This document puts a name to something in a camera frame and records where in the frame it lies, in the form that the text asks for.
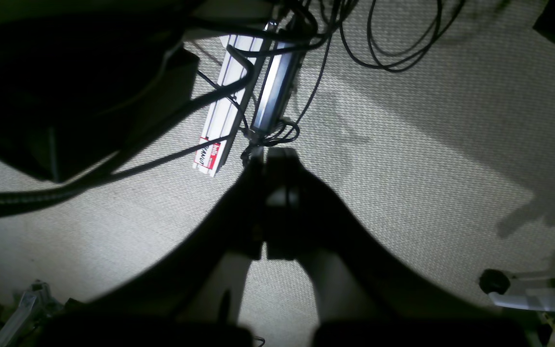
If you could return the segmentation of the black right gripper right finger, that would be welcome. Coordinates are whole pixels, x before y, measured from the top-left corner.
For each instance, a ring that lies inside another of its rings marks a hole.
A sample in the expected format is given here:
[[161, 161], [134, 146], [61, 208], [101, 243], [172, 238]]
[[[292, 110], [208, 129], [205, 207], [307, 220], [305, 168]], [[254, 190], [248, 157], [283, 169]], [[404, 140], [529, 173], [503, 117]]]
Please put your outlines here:
[[310, 278], [320, 321], [314, 347], [528, 346], [515, 321], [449, 294], [394, 257], [295, 149], [271, 148], [264, 174], [267, 211], [286, 222], [265, 233], [268, 257], [295, 260]]

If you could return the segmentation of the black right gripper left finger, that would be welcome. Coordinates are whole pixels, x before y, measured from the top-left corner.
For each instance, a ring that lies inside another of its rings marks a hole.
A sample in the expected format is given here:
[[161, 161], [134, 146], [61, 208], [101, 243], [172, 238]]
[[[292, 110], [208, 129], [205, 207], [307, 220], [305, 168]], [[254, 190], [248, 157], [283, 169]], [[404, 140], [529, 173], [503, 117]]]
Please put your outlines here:
[[192, 233], [144, 273], [61, 314], [44, 347], [253, 347], [237, 325], [262, 239], [253, 217], [264, 198], [264, 164], [251, 160]]

